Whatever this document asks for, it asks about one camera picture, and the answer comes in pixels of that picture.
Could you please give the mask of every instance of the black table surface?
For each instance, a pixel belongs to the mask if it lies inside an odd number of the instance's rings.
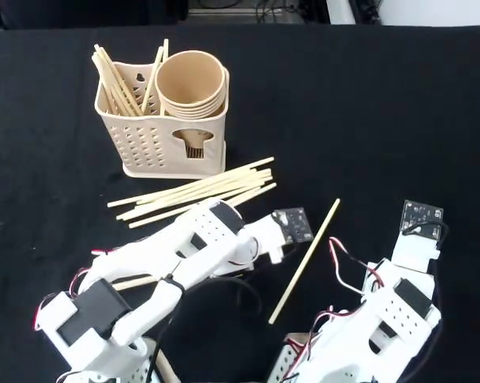
[[[109,200],[181,184],[125,176],[93,109],[92,46],[147,63],[202,49],[231,73],[227,167],[275,156],[278,186],[241,206],[247,220],[303,206],[314,230],[336,197],[328,233],[364,261],[390,257],[405,199],[445,209],[439,261],[444,331],[415,381],[480,381],[480,28],[143,27],[0,32],[0,381],[51,382],[65,361],[30,327],[35,307],[129,230]],[[184,381],[261,380],[287,332],[328,305],[352,309],[320,246],[274,326],[267,318],[303,251],[253,278],[259,317],[231,286],[203,289],[164,339]],[[364,271],[347,259],[344,279]],[[131,291],[132,305],[149,290]]]

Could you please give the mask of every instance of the white wire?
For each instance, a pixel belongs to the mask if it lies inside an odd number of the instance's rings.
[[[57,379],[56,383],[63,383],[67,377],[70,375],[73,375],[75,373],[79,373],[80,371],[67,371],[65,373],[62,373]]]
[[[356,289],[352,285],[348,285],[346,282],[343,281],[343,279],[341,279],[341,276],[339,275],[339,263],[337,262],[336,249],[334,248],[334,242],[331,239],[329,239],[329,248],[330,248],[330,254],[332,254],[332,258],[334,259],[334,267],[336,268],[337,281],[347,289],[350,289],[351,291],[354,291],[357,294],[364,295],[362,291],[360,291],[359,289]]]

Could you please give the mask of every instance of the white robotic arm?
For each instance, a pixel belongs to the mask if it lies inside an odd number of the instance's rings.
[[[368,264],[383,285],[368,269],[360,307],[320,313],[317,318],[329,319],[307,338],[310,346],[297,353],[286,345],[268,383],[397,382],[441,319],[427,268],[439,257],[440,234],[447,230],[442,216],[442,209],[405,201],[391,261]]]
[[[252,269],[261,254],[280,262],[282,246],[312,238],[302,209],[275,211],[246,225],[232,207],[208,199],[154,235],[97,257],[77,297],[60,293],[37,323],[72,371],[85,371],[98,383],[127,377],[153,351],[142,335],[173,311],[181,289]],[[140,274],[159,281],[152,296],[130,310],[109,283]]]

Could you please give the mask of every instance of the perforated plastic basket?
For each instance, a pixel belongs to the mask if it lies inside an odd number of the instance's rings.
[[[115,62],[138,105],[143,102],[151,65],[129,65]],[[202,120],[182,120],[160,116],[160,102],[152,87],[150,116],[115,116],[108,112],[104,87],[98,85],[95,110],[102,118],[112,142],[123,161],[124,172],[131,177],[199,179],[224,171],[226,143],[224,127],[229,104],[229,73],[226,69],[226,100],[216,116]],[[213,136],[195,150],[181,137],[185,129],[198,129]]]

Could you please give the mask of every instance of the black fabric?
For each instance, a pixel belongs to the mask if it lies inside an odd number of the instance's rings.
[[[364,261],[389,257],[405,199],[443,207],[450,235],[439,276],[443,335],[416,381],[480,381],[480,28],[201,26],[0,33],[0,381],[52,382],[67,365],[31,319],[68,286],[92,248],[129,230],[106,201],[182,184],[135,180],[93,109],[99,43],[146,63],[202,49],[231,73],[227,167],[275,156],[277,188],[240,207],[246,222],[305,208],[314,231],[336,197],[328,234]],[[322,244],[275,325],[267,319],[306,246],[250,282],[265,309],[252,318],[232,287],[196,293],[164,338],[184,381],[262,379],[288,332],[328,305],[358,297],[334,278]],[[364,271],[341,259],[344,279]],[[125,295],[133,306],[151,288]],[[149,334],[153,336],[156,329]]]

